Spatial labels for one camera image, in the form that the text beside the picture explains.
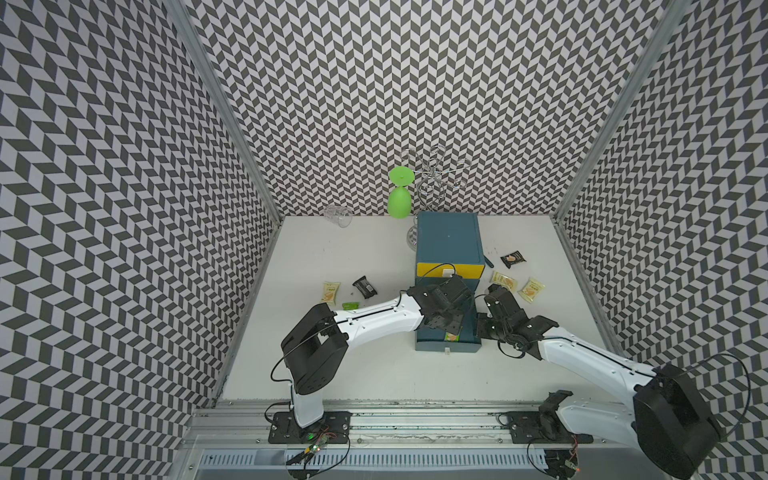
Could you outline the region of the yellow top drawer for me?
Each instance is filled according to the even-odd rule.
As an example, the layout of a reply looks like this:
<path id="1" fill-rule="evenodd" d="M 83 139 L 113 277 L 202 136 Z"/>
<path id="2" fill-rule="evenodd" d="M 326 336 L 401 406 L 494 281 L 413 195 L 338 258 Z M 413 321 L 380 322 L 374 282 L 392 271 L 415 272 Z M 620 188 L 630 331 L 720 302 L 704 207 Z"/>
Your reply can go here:
<path id="1" fill-rule="evenodd" d="M 485 264 L 419 262 L 416 265 L 416 278 L 447 278 L 453 275 L 459 275 L 464 279 L 479 280 L 482 277 L 485 268 Z"/>

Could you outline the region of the teal bottom drawer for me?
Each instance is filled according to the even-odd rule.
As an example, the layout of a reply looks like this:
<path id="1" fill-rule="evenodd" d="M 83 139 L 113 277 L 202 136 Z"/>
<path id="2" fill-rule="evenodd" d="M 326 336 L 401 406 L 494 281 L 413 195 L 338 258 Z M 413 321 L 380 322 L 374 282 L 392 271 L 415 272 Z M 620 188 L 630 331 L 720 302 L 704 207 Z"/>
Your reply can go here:
<path id="1" fill-rule="evenodd" d="M 476 353 L 482 346 L 482 340 L 476 334 L 477 310 L 473 303 L 470 303 L 464 309 L 464 317 L 461 330 L 458 333 L 460 340 L 458 342 L 447 342 L 444 340 L 444 330 L 425 328 L 416 331 L 415 350 L 422 352 L 444 352 L 448 350 L 452 353 Z"/>

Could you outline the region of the yellow cookie packet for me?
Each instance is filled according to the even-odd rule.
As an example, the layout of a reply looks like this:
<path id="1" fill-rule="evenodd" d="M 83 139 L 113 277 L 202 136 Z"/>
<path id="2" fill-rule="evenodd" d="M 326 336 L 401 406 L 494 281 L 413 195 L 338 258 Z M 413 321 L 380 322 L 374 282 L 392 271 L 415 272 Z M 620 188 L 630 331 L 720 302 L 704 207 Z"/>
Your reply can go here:
<path id="1" fill-rule="evenodd" d="M 536 297 L 545 289 L 545 285 L 539 280 L 530 277 L 525 285 L 518 291 L 518 295 L 526 302 L 533 303 Z"/>

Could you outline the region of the black cookie packet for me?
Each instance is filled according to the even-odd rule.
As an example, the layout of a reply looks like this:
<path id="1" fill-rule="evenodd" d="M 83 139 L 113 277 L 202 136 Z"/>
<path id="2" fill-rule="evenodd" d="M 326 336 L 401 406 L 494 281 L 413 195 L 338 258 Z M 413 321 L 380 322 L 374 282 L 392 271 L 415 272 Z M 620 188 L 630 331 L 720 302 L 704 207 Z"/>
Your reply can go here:
<path id="1" fill-rule="evenodd" d="M 365 299 L 370 299 L 378 294 L 378 291 L 370 283 L 366 276 L 361 276 L 355 280 L 352 285 L 363 295 Z"/>
<path id="2" fill-rule="evenodd" d="M 519 250 L 502 255 L 500 259 L 507 268 L 526 262 L 526 259 Z"/>

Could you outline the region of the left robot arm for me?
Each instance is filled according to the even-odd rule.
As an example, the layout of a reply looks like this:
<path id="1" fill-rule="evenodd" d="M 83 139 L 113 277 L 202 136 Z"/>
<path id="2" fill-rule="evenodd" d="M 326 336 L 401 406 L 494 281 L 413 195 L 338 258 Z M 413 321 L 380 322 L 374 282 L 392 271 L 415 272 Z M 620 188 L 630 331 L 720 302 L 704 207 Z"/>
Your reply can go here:
<path id="1" fill-rule="evenodd" d="M 418 283 L 390 301 L 358 310 L 313 306 L 281 342 L 278 361 L 290 373 L 290 411 L 300 428 L 325 416 L 322 390 L 334 379 L 346 353 L 385 337 L 422 329 L 458 334 L 474 291 L 459 275 Z"/>

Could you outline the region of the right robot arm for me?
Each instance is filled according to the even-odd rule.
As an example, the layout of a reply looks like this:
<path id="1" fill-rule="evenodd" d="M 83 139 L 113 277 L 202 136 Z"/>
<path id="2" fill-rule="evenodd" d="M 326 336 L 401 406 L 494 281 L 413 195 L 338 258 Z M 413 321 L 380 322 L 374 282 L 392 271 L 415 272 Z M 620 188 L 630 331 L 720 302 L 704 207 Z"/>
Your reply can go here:
<path id="1" fill-rule="evenodd" d="M 515 442 L 578 443 L 597 437 L 638 449 L 665 474 L 689 479 L 727 439 L 689 369 L 654 367 L 592 345 L 554 320 L 528 316 L 502 286 L 490 286 L 481 298 L 488 309 L 478 316 L 482 338 L 514 347 L 520 359 L 558 365 L 615 399 L 594 402 L 579 400 L 569 390 L 552 392 L 531 419 L 507 415 Z"/>

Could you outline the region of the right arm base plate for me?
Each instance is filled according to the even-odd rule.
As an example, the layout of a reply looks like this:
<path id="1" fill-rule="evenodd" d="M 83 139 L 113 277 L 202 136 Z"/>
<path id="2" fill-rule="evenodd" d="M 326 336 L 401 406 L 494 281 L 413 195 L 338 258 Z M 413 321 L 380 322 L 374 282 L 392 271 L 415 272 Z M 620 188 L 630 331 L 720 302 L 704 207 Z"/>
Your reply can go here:
<path id="1" fill-rule="evenodd" d="M 506 429 L 516 445 L 529 442 L 544 444 L 592 444 L 589 434 L 575 434 L 566 429 L 555 414 L 538 411 L 508 411 L 495 415 L 499 425 Z"/>

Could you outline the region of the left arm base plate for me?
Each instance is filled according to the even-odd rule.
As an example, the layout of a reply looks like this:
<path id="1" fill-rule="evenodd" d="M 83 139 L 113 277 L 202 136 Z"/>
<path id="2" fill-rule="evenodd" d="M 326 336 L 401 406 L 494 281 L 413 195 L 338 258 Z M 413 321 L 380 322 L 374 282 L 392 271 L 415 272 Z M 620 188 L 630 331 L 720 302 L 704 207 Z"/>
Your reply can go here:
<path id="1" fill-rule="evenodd" d="M 330 444 L 345 444 L 349 440 L 352 414 L 349 411 L 326 412 L 320 420 L 300 427 L 289 411 L 276 412 L 271 419 L 270 444 L 307 445 L 321 436 Z"/>

